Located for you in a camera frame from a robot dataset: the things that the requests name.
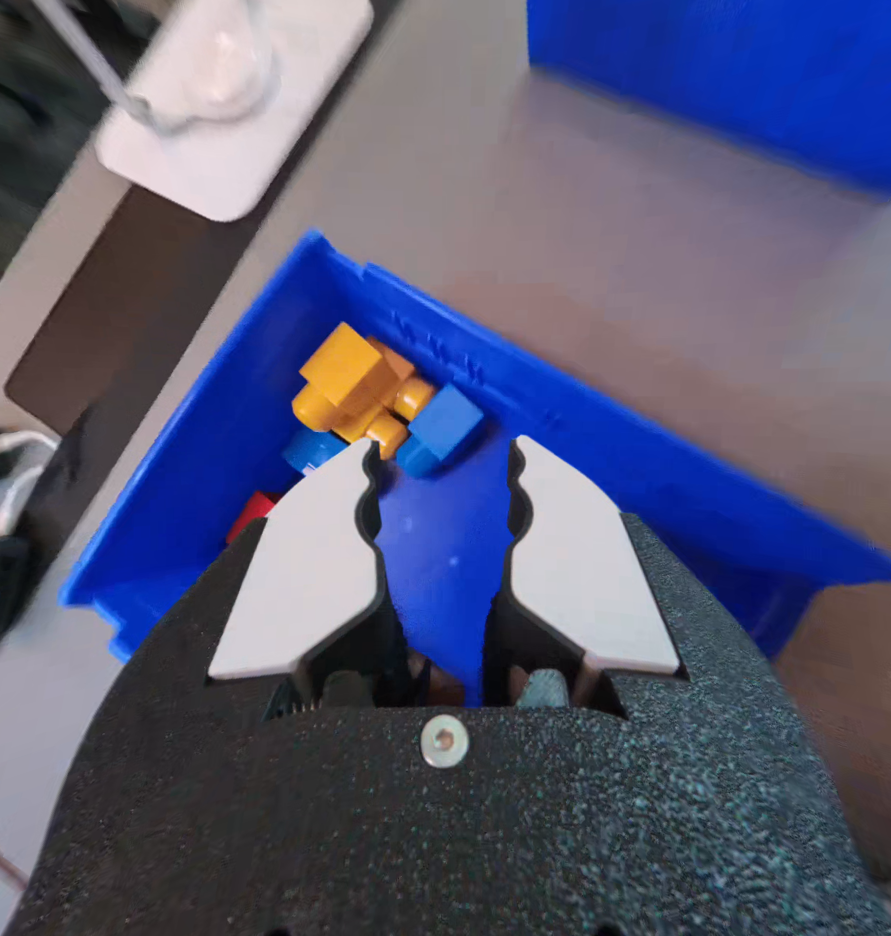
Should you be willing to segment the white lamp base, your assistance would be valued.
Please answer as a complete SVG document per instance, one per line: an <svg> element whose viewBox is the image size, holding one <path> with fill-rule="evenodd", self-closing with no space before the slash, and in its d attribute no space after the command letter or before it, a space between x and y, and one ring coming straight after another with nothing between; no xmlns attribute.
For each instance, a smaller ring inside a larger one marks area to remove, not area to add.
<svg viewBox="0 0 891 936"><path fill-rule="evenodd" d="M207 220L261 200L366 40L369 1L177 2L95 140L109 172Z"/></svg>

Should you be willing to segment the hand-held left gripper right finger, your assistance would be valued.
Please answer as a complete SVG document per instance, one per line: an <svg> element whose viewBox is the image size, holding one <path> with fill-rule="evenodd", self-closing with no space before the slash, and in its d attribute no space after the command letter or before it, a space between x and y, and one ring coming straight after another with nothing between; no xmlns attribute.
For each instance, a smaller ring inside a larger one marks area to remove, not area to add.
<svg viewBox="0 0 891 936"><path fill-rule="evenodd" d="M512 536L486 620L486 706L623 708L612 674L681 678L625 520L528 436L510 442Z"/></svg>

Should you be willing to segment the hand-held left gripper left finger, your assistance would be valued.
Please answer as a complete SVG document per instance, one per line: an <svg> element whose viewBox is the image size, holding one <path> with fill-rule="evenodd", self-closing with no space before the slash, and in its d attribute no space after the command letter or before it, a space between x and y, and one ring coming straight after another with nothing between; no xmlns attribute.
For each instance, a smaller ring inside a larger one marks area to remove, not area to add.
<svg viewBox="0 0 891 936"><path fill-rule="evenodd" d="M212 683L292 675L321 696L327 677L379 678L389 655L379 444L359 440L303 477L264 519L207 669Z"/></svg>

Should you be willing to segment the large blue plastic bin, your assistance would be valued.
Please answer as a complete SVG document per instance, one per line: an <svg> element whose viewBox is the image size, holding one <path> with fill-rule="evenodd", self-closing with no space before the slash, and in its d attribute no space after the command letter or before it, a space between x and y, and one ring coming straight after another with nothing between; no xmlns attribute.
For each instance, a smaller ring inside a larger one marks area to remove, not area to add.
<svg viewBox="0 0 891 936"><path fill-rule="evenodd" d="M891 1L531 1L530 63L891 196Z"/></svg>

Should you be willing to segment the dark mat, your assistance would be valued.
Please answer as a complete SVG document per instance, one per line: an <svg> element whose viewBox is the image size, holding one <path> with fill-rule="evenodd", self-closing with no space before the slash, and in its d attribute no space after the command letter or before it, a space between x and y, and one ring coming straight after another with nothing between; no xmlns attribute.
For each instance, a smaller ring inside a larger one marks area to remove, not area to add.
<svg viewBox="0 0 891 936"><path fill-rule="evenodd" d="M4 384L59 435L82 415L131 434L259 228L268 197L214 222L132 187Z"/></svg>

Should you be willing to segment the yellow toy block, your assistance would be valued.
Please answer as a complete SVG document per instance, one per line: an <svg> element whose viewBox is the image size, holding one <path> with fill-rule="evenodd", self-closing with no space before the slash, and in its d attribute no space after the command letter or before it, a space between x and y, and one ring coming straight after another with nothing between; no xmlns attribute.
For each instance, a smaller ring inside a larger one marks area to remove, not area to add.
<svg viewBox="0 0 891 936"><path fill-rule="evenodd" d="M386 357L345 322L300 368L304 386L292 402L296 418L346 442L361 438L384 408L397 376Z"/></svg>

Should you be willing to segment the orange toy block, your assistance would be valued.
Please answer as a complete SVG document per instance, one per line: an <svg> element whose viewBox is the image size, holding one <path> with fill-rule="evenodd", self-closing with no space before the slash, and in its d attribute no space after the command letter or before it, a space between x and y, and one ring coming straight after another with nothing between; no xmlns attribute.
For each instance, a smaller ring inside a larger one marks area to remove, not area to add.
<svg viewBox="0 0 891 936"><path fill-rule="evenodd" d="M395 375L395 380L369 410L363 429L363 435L378 444L381 459L388 462L410 438L409 424L431 402L437 389L419 374L412 362L389 345L373 336L367 341Z"/></svg>

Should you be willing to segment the blue round-stud toy block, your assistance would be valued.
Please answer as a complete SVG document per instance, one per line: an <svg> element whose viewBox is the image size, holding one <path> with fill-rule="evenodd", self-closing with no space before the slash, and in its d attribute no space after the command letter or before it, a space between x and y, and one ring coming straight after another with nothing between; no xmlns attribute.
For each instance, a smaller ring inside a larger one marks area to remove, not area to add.
<svg viewBox="0 0 891 936"><path fill-rule="evenodd" d="M280 456L294 471L306 476L347 447L348 443L331 431L321 432L301 426L280 451Z"/></svg>

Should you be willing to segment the red toy block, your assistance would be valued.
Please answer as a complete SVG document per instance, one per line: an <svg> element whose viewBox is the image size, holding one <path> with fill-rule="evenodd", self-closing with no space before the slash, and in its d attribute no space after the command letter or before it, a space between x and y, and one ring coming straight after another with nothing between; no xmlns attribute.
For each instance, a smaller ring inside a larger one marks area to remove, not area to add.
<svg viewBox="0 0 891 936"><path fill-rule="evenodd" d="M254 491L231 525L225 543L231 544L252 521L265 518L281 498L281 493Z"/></svg>

